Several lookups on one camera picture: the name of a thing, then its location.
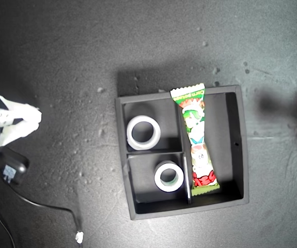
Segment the candy wrapper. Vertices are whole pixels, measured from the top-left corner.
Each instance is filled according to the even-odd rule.
[[[193,164],[192,195],[220,188],[205,145],[205,85],[177,88],[170,91],[173,100],[182,108],[186,131],[191,142]]]

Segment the white object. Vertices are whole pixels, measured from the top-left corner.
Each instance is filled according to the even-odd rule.
[[[154,181],[157,187],[164,192],[173,192],[178,190],[184,182],[184,173],[182,169],[172,161],[164,161],[157,166]],[[176,175],[173,180],[165,182],[161,179],[162,173],[167,169],[173,169]]]
[[[83,243],[83,238],[84,238],[84,233],[82,231],[78,231],[75,237],[77,243],[78,244]]]
[[[132,130],[135,125],[140,122],[148,122],[153,126],[153,135],[152,137],[146,142],[138,142],[132,136]],[[157,145],[161,138],[161,129],[159,124],[153,118],[150,118],[146,115],[138,115],[130,120],[128,127],[127,127],[127,138],[129,145],[135,150],[149,150]]]
[[[21,138],[26,137],[39,128],[41,122],[41,112],[29,105],[6,100],[0,96],[0,100],[7,107],[7,110],[0,108],[0,146]],[[14,120],[21,120],[13,125]]]

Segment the white cable end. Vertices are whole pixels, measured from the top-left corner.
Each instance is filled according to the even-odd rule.
[[[76,241],[78,244],[83,243],[84,233],[82,231],[78,231],[76,234]]]

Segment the small hole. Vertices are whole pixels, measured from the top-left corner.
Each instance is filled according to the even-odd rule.
[[[136,124],[132,130],[133,138],[138,142],[146,142],[152,138],[154,133],[154,128],[151,123],[139,122]]]
[[[174,180],[176,176],[176,171],[173,169],[166,169],[164,172],[161,174],[161,180],[168,183]]]

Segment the dust speck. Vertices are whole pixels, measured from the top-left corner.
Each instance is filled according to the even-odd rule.
[[[99,87],[99,88],[97,89],[97,92],[98,92],[98,93],[103,93],[104,91],[105,91],[105,89],[102,88],[102,87]]]
[[[212,74],[217,74],[219,73],[221,70],[218,68],[218,67],[215,67],[213,70],[212,70]]]
[[[104,135],[104,133],[105,133],[105,131],[102,128],[100,128],[98,131],[98,136],[102,137]]]

